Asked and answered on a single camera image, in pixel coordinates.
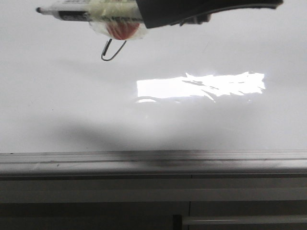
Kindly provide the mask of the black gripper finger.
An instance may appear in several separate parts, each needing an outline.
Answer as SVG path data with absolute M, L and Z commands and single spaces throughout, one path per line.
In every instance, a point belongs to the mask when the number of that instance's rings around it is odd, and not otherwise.
M 166 25 L 202 24 L 213 13 L 245 9 L 276 9 L 282 0 L 138 0 L 146 28 Z

